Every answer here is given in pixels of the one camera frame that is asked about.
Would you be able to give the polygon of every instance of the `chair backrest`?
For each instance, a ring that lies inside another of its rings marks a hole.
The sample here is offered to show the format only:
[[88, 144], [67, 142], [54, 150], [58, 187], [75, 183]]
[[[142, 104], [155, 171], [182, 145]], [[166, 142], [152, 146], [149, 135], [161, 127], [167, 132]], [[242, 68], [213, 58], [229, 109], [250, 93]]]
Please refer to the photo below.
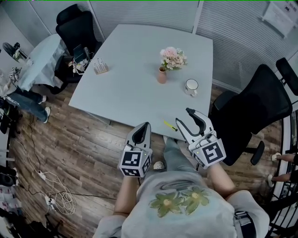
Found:
[[73, 4], [67, 8], [65, 8], [63, 11], [59, 12], [56, 18], [56, 22], [58, 25], [61, 25], [67, 21], [72, 20], [73, 18], [76, 18], [82, 14], [82, 11], [78, 8], [77, 4]]
[[291, 113], [290, 98], [267, 65], [260, 65], [247, 87], [220, 110], [224, 121], [235, 122], [253, 134]]
[[276, 62], [276, 67], [293, 94], [298, 96], [298, 77], [289, 62], [285, 58], [281, 58]]
[[81, 12], [78, 16], [66, 21], [62, 19], [62, 24], [58, 24], [56, 32], [60, 35], [67, 46], [70, 55], [74, 55], [74, 48], [78, 45], [87, 47], [90, 52], [94, 52], [97, 40], [93, 31], [93, 16], [91, 12]]

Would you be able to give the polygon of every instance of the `chair armrest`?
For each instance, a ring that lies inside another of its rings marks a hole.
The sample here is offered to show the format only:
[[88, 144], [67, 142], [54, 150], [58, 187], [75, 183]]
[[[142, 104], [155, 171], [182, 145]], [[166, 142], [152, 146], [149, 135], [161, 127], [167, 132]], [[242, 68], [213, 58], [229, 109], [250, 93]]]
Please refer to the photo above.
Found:
[[261, 140], [259, 145], [257, 146], [257, 148], [246, 148], [244, 150], [244, 152], [253, 154], [253, 156], [251, 158], [251, 164], [256, 165], [259, 162], [259, 160], [261, 159], [264, 149], [265, 149], [265, 144]]
[[232, 91], [225, 91], [222, 94], [220, 94], [218, 96], [217, 99], [215, 99], [214, 103], [213, 103], [213, 108], [215, 108], [216, 110], [220, 110], [223, 108], [223, 106], [231, 100], [231, 98], [233, 98], [234, 96], [238, 95], [235, 92]]

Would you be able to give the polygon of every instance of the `pink vase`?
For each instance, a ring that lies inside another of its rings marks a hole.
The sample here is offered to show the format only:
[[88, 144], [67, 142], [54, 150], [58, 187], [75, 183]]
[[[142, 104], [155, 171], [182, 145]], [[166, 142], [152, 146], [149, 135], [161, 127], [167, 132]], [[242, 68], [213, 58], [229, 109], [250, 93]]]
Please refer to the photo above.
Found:
[[159, 67], [157, 81], [160, 84], [165, 84], [167, 82], [167, 73], [164, 67]]

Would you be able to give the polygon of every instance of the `mug handle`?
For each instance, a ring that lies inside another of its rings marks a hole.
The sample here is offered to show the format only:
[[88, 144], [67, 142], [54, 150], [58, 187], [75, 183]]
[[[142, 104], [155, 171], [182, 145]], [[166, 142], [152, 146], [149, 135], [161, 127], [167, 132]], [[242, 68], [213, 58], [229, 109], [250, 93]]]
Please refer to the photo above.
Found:
[[197, 96], [197, 91], [194, 90], [194, 93], [191, 94], [193, 97]]

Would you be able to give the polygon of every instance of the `yellow marker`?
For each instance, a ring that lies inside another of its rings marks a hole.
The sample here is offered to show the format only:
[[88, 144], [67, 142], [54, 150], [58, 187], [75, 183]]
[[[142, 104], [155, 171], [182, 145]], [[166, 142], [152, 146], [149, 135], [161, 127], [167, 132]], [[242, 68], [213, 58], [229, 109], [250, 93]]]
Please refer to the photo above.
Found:
[[171, 127], [171, 129], [173, 129], [175, 132], [178, 131], [178, 129], [176, 129], [175, 127], [173, 127], [170, 123], [166, 122], [165, 120], [163, 120], [164, 124], [166, 124], [167, 126]]

